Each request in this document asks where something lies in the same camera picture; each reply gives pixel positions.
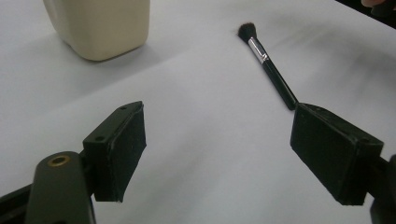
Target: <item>makeup brush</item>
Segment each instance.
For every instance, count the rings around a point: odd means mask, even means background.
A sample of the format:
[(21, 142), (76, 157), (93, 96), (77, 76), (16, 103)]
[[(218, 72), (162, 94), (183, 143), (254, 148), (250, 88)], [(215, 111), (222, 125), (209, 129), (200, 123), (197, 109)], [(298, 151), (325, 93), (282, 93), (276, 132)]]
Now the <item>makeup brush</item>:
[(298, 104), (298, 100), (290, 90), (288, 84), (286, 84), (283, 77), (280, 75), (279, 71), (277, 71), (275, 65), (271, 61), (268, 53), (265, 51), (260, 41), (257, 39), (256, 27), (254, 24), (251, 22), (243, 24), (239, 28), (238, 36), (241, 37), (241, 39), (245, 41), (253, 50), (262, 64), (262, 68), (271, 79), (288, 109), (294, 110)]

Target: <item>brass insert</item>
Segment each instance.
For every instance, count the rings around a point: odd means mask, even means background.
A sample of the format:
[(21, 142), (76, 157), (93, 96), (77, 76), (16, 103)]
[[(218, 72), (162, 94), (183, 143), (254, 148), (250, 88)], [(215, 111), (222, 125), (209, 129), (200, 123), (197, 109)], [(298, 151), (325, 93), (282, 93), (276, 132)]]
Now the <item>brass insert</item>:
[(70, 157), (68, 156), (57, 156), (49, 160), (48, 165), (52, 167), (62, 166), (70, 161)]

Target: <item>white table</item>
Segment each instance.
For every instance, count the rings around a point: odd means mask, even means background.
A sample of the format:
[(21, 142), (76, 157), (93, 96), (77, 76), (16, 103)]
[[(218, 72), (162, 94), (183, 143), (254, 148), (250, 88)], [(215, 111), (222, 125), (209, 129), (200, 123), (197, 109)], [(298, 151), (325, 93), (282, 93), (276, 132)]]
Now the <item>white table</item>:
[(146, 45), (94, 63), (41, 1), (0, 0), (0, 195), (141, 100), (148, 146), (98, 223), (371, 223), (371, 196), (342, 206), (290, 148), (293, 113), (236, 35), (247, 21), (301, 102), (396, 153), (396, 31), (335, 1), (152, 0)]

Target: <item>screw hole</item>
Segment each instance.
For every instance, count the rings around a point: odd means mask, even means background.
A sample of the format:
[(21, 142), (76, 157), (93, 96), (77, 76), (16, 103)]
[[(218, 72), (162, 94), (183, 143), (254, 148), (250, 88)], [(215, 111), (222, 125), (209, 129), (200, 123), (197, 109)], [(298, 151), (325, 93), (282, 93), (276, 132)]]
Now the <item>screw hole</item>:
[(99, 136), (99, 137), (96, 137), (95, 138), (95, 140), (96, 141), (103, 141), (105, 138), (103, 137), (103, 136)]
[(70, 161), (70, 157), (68, 157), (68, 156), (57, 156), (57, 157), (51, 159), (48, 162), (48, 165), (52, 166), (52, 167), (62, 166), (64, 164), (68, 163), (69, 161)]

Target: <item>bottle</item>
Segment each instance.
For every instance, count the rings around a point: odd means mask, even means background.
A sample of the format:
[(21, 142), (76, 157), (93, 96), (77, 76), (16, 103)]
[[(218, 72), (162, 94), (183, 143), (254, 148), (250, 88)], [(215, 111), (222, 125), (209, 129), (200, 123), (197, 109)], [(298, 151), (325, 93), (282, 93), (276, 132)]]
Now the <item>bottle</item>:
[(60, 38), (82, 58), (102, 61), (143, 45), (149, 0), (43, 0)]

